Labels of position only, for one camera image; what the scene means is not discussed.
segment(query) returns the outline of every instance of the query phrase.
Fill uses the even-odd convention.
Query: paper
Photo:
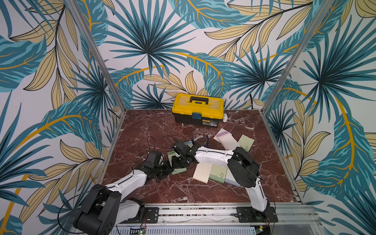
[[[221,128],[218,133],[213,137],[213,139],[215,139],[216,141],[218,141],[220,143],[220,141],[218,140],[217,138],[217,135],[219,134],[222,134],[223,132],[227,132],[228,134],[232,135],[230,132],[226,131],[225,129]]]
[[[208,183],[212,166],[213,164],[210,163],[198,163],[193,178],[203,183]]]
[[[175,151],[171,151],[171,152],[167,153],[167,156],[168,156],[168,161],[170,162],[170,166],[172,167],[172,156],[177,156],[177,154],[175,153]],[[182,173],[182,172],[185,172],[185,171],[187,171],[186,168],[175,169],[172,172],[172,174],[178,174],[178,173]]]
[[[210,171],[209,179],[224,183],[226,178],[227,167],[222,167],[219,165],[213,165]]]
[[[242,148],[244,148],[247,152],[251,149],[252,147],[252,144],[255,140],[252,139],[252,138],[249,138],[248,136],[246,135],[242,135],[238,141],[238,143],[240,144],[240,146]]]
[[[220,143],[226,150],[235,150],[236,147],[240,147],[239,143],[232,137],[232,135],[223,135],[218,137]]]
[[[232,184],[234,186],[241,187],[241,185],[238,182],[236,182],[234,176],[232,175],[232,173],[231,173],[231,171],[229,169],[227,170],[226,178],[224,179],[224,181],[226,183]]]

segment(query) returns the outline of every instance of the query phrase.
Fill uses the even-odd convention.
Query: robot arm
[[[191,162],[204,162],[227,167],[235,180],[246,188],[252,208],[259,212],[269,209],[269,201],[265,197],[260,183],[259,165],[243,148],[217,150],[199,145],[189,148],[183,142],[177,141],[172,149],[179,155],[172,157],[173,168],[187,167]]]
[[[143,221],[145,207],[142,202],[135,199],[120,202],[153,178],[159,182],[174,168],[184,168],[192,162],[227,167],[235,180],[246,188],[255,210],[253,213],[267,217],[270,204],[260,184],[259,165],[244,149],[237,147],[233,151],[216,150],[196,144],[190,148],[181,141],[177,141],[172,149],[178,155],[172,157],[172,167],[167,161],[162,162],[162,153],[152,150],[147,159],[127,176],[106,186],[93,186],[86,195],[73,226],[88,235],[108,235],[113,226],[122,221]]]

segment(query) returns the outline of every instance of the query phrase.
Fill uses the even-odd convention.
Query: black mounting plate
[[[278,222],[274,207],[268,207],[265,213],[256,211],[250,206],[237,207],[239,223],[275,223]]]
[[[158,222],[158,212],[159,212],[158,207],[145,207],[145,212],[144,212],[144,215],[142,216],[141,223],[143,223],[145,218],[147,218],[146,220],[147,224],[156,224]],[[136,221],[133,219],[128,219],[123,222],[120,222],[120,224],[137,224],[137,223],[140,223],[140,221]]]

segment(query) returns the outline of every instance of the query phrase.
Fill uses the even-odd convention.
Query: metal grille
[[[130,227],[119,227],[120,235],[129,235]],[[255,235],[254,227],[236,226],[148,226],[146,235]],[[110,235],[119,235],[114,227]]]

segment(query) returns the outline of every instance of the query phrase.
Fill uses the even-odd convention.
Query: toolbox latch
[[[202,114],[197,113],[197,112],[192,112],[192,118],[193,119],[200,119],[201,120]]]

